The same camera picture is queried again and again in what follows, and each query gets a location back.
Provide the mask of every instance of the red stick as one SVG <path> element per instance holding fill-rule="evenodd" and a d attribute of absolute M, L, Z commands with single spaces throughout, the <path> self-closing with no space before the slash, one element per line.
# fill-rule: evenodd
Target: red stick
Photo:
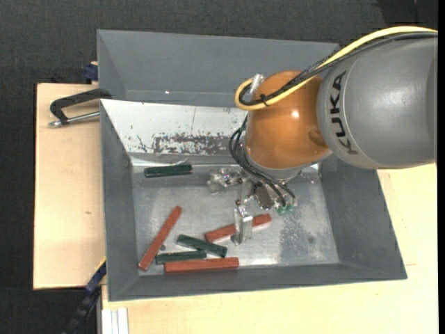
<path fill-rule="evenodd" d="M 252 227 L 255 228 L 257 226 L 270 223 L 272 218 L 269 214 L 262 214 L 258 216 L 254 216 L 252 219 Z M 219 228 L 216 230 L 209 231 L 205 234 L 205 238 L 208 242 L 215 242 L 217 240 L 222 239 L 223 237 L 229 237 L 235 233 L 235 225 L 231 224 L 225 226 L 223 228 Z"/>
<path fill-rule="evenodd" d="M 239 260 L 237 257 L 225 257 L 221 259 L 166 262 L 164 271 L 165 273 L 187 273 L 237 269 L 238 267 Z"/>
<path fill-rule="evenodd" d="M 165 223 L 162 225 L 161 230 L 159 230 L 157 236 L 154 238 L 152 244 L 149 246 L 147 252 L 145 252 L 142 260 L 139 262 L 139 268 L 141 270 L 148 270 L 148 267 L 152 263 L 153 259 L 155 258 L 156 254 L 158 253 L 161 245 L 167 238 L 169 232 L 177 222 L 179 216 L 182 213 L 181 207 L 175 207 L 170 215 L 168 216 Z"/>

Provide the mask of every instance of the dark floor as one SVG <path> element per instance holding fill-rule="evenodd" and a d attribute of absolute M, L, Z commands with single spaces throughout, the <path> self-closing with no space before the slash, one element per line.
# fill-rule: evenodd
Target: dark floor
<path fill-rule="evenodd" d="M 32 292 L 37 81 L 85 83 L 95 29 L 346 44 L 397 24 L 438 28 L 438 0 L 0 0 L 0 333 L 60 333 L 77 289 Z M 94 333 L 95 319 L 81 333 Z"/>

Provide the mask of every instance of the metal clamp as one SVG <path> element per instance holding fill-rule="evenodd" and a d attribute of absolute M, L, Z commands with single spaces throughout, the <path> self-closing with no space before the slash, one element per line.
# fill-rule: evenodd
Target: metal clamp
<path fill-rule="evenodd" d="M 58 121 L 49 122 L 49 126 L 62 126 L 68 125 L 71 122 L 81 121 L 95 116 L 99 116 L 99 112 L 88 113 L 85 115 L 74 116 L 73 118 L 68 118 L 62 111 L 62 108 L 68 106 L 89 102 L 95 99 L 111 99 L 111 94 L 104 89 L 94 89 L 85 93 L 79 93 L 75 95 L 70 95 L 69 97 L 63 97 L 61 99 L 54 100 L 49 107 L 49 110 L 54 114 Z"/>

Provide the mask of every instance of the kuka logo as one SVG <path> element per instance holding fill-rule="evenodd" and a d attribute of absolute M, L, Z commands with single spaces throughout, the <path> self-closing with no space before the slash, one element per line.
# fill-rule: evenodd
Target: kuka logo
<path fill-rule="evenodd" d="M 350 144 L 349 138 L 346 136 L 345 129 L 343 127 L 343 120 L 340 118 L 340 108 L 338 107 L 340 101 L 341 80 L 345 75 L 345 73 L 346 71 L 339 74 L 334 79 L 334 83 L 332 84 L 332 87 L 338 91 L 338 94 L 335 98 L 332 95 L 330 96 L 330 102 L 332 106 L 330 109 L 330 113 L 332 116 L 331 122 L 332 124 L 338 124 L 338 126 L 340 127 L 340 131 L 335 133 L 338 141 L 340 142 L 340 145 L 342 145 L 345 149 L 347 149 L 348 154 L 358 154 L 357 151 L 354 151 L 352 149 L 352 145 Z"/>

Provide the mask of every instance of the wooden table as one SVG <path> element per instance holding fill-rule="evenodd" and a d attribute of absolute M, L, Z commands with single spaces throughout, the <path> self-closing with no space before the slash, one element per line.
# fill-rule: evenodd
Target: wooden table
<path fill-rule="evenodd" d="M 96 86 L 40 84 L 34 288 L 83 286 L 105 253 L 99 122 L 51 129 L 49 104 Z M 97 103 L 69 110 L 91 112 Z M 379 170 L 408 279 L 108 302 L 137 333 L 436 333 L 437 167 Z"/>

